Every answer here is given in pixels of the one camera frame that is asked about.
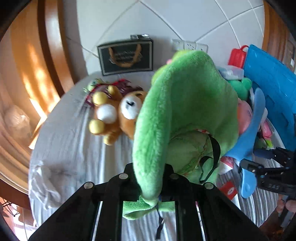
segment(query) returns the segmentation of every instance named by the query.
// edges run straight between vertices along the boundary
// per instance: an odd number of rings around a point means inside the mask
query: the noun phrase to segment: red container
[[[231,51],[230,59],[228,65],[233,65],[239,68],[243,68],[244,61],[246,59],[247,53],[243,51],[245,47],[249,47],[248,45],[242,46],[240,49],[233,49]]]

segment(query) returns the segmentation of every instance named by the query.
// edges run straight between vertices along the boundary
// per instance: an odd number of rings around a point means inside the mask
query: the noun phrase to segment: blue plastic tray
[[[249,47],[244,75],[265,96],[268,119],[278,131],[285,147],[296,149],[296,75],[276,58],[254,45]]]

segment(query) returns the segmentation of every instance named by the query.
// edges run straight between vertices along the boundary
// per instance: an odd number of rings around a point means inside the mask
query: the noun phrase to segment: black box
[[[98,46],[103,75],[152,70],[152,46],[150,38]]]

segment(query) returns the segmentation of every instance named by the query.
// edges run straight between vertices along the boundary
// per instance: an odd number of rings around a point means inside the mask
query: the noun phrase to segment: human hand
[[[276,211],[278,213],[281,213],[284,210],[284,207],[285,207],[285,202],[284,202],[284,200],[282,200],[283,197],[284,197],[283,195],[279,194],[279,199],[278,199],[277,207],[276,207]],[[293,213],[296,213],[296,201],[295,200],[287,201],[286,208],[289,211],[291,211]]]

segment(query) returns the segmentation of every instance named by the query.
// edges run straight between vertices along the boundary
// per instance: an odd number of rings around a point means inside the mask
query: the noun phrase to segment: blue plastic object
[[[255,103],[253,117],[247,130],[238,138],[235,146],[228,151],[225,156],[230,156],[237,159],[239,162],[242,159],[252,161],[252,153],[255,143],[255,138],[259,129],[260,121],[265,108],[265,98],[261,89],[255,91]],[[243,198],[248,198],[253,194],[257,186],[255,174],[242,169],[242,188],[241,195]]]
[[[296,149],[296,75],[276,58],[254,45],[249,47],[244,74],[259,87],[266,99],[268,119],[285,147]]]

